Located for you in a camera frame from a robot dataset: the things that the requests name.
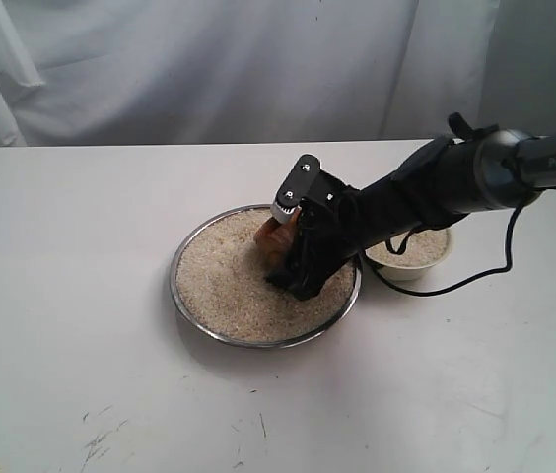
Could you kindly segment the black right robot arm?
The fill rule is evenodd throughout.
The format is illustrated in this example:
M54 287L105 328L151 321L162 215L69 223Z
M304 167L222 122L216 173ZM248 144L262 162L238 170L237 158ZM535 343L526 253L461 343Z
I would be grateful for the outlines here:
M300 301L355 257L378 271L367 249L394 237L447 229L471 213L522 209L556 190L556 134L533 137L497 125L452 129L396 170L357 189L304 154L279 187L271 213L296 221L295 238L266 279Z

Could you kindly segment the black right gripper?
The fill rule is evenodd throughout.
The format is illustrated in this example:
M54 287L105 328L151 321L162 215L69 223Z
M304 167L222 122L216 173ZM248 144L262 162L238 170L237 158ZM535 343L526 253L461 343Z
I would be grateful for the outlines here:
M315 298L364 241L372 218L365 188L345 184L321 170L300 202L297 232L291 248L265 280L298 301Z

